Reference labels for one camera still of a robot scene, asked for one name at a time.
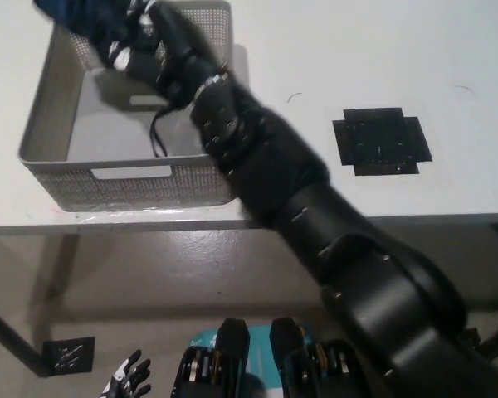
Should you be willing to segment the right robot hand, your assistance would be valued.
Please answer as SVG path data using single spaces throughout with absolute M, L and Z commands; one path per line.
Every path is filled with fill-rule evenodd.
M 202 30 L 171 2 L 138 2 L 127 20 L 138 34 L 110 41 L 101 52 L 106 65 L 146 84 L 171 107 L 188 106 L 205 85 L 225 75 Z

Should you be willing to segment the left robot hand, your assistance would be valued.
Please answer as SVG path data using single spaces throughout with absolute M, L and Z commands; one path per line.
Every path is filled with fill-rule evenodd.
M 141 357 L 142 351 L 137 349 L 125 359 L 107 382 L 100 398 L 140 398 L 148 394 L 152 389 L 147 382 L 151 360 L 140 361 Z

